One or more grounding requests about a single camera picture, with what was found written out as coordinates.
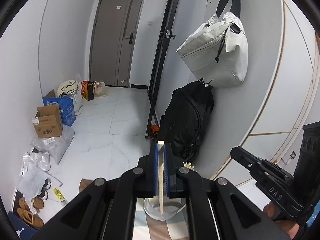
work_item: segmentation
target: black door handle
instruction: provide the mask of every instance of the black door handle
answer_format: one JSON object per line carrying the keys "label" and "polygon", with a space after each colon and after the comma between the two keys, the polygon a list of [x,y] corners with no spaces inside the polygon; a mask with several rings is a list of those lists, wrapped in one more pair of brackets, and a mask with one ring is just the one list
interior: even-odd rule
{"label": "black door handle", "polygon": [[129,44],[132,44],[133,33],[130,33],[130,36],[125,36],[124,39],[129,39]]}

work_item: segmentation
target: silver bolt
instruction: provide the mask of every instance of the silver bolt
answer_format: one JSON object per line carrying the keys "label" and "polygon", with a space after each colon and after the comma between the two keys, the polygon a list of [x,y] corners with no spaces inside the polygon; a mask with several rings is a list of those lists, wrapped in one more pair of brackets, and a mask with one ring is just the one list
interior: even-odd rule
{"label": "silver bolt", "polygon": [[226,178],[219,178],[217,179],[218,184],[224,186],[228,183],[228,180]]}
{"label": "silver bolt", "polygon": [[134,168],[133,173],[134,174],[141,174],[141,173],[143,173],[143,169],[140,167]]}
{"label": "silver bolt", "polygon": [[187,174],[189,172],[189,169],[187,167],[180,167],[179,171],[182,174]]}
{"label": "silver bolt", "polygon": [[96,186],[102,186],[104,184],[104,179],[98,178],[94,181]]}

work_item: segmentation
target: black bag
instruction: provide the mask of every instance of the black bag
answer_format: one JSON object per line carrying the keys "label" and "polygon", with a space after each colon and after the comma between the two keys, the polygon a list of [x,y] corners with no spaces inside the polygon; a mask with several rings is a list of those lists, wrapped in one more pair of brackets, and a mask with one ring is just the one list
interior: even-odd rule
{"label": "black bag", "polygon": [[204,138],[214,105],[211,90],[199,81],[176,89],[161,117],[157,140],[171,143],[173,155],[184,162],[195,159]]}

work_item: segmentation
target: door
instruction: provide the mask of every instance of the door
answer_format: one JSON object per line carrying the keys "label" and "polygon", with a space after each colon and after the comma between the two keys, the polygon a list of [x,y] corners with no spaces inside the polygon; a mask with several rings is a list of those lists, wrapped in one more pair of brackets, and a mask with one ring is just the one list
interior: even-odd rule
{"label": "door", "polygon": [[90,80],[129,86],[131,59],[142,0],[101,0],[96,17]]}
{"label": "door", "polygon": [[172,34],[172,26],[174,22],[174,17],[176,15],[176,10],[179,0],[168,0],[167,6],[164,13],[164,19],[162,21],[161,32],[159,35],[158,46],[156,50],[156,56],[152,68],[151,80],[149,85],[148,96],[150,100],[150,112],[149,119],[147,124],[146,138],[149,137],[150,125],[152,116],[155,113],[156,100],[159,92],[159,85],[163,70],[163,64],[165,56],[167,54],[167,49],[171,38],[175,38],[175,35]]}

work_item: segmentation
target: blue cardboard box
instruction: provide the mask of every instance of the blue cardboard box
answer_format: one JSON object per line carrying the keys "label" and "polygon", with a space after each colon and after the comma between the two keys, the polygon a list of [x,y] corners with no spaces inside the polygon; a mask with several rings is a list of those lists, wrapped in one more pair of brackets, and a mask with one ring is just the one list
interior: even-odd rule
{"label": "blue cardboard box", "polygon": [[28,226],[20,218],[16,217],[11,211],[8,213],[8,217],[13,225],[14,230],[18,234],[21,240],[29,240],[31,236],[36,232],[31,226]]}
{"label": "blue cardboard box", "polygon": [[50,91],[43,99],[43,104],[48,105],[59,105],[60,115],[62,123],[71,126],[76,120],[75,108],[71,98],[62,97],[56,98],[54,90]]}

